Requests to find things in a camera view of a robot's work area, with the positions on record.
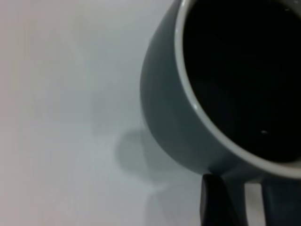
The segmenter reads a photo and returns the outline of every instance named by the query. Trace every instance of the white surface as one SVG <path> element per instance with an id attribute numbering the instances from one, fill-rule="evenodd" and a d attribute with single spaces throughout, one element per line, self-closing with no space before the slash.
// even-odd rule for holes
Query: white surface
<path id="1" fill-rule="evenodd" d="M 142 123 L 172 0 L 0 0 L 0 225 L 198 226 L 201 177 Z"/>

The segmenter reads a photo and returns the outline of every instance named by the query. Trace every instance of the mug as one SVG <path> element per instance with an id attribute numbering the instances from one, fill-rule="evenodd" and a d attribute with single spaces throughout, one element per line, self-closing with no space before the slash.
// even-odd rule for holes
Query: mug
<path id="1" fill-rule="evenodd" d="M 204 226 L 246 226 L 244 184 L 261 184 L 266 224 L 301 225 L 301 161 L 272 162 L 244 150 L 209 119 L 184 64 L 183 30 L 197 0 L 175 0 L 154 34 L 140 83 L 145 121 L 162 149 L 203 175 Z M 298 0 L 283 4 L 301 15 Z"/>

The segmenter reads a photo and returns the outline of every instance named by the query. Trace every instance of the gray mug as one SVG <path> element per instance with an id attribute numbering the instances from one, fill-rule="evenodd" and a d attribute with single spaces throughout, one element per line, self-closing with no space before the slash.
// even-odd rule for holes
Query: gray mug
<path id="1" fill-rule="evenodd" d="M 278 163 L 244 150 L 209 119 L 190 85 L 182 48 L 186 17 L 196 0 L 176 0 L 159 25 L 141 74 L 146 123 L 174 160 L 205 174 L 203 225 L 247 225 L 244 183 L 262 185 L 266 224 L 301 225 L 301 161 Z M 297 0 L 286 0 L 301 15 Z"/>

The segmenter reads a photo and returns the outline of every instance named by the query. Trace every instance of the white tabletop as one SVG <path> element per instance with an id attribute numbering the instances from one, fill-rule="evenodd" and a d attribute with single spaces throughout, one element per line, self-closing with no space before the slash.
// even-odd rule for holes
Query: white tabletop
<path id="1" fill-rule="evenodd" d="M 0 0 L 0 225 L 199 226 L 201 176 L 142 122 L 173 0 Z"/>

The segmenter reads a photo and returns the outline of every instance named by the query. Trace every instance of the dark liquid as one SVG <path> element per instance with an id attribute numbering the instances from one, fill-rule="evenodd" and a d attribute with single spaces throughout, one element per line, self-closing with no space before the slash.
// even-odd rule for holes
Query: dark liquid
<path id="1" fill-rule="evenodd" d="M 199 0 L 184 31 L 194 93 L 236 144 L 272 161 L 301 156 L 301 21 L 272 1 Z"/>

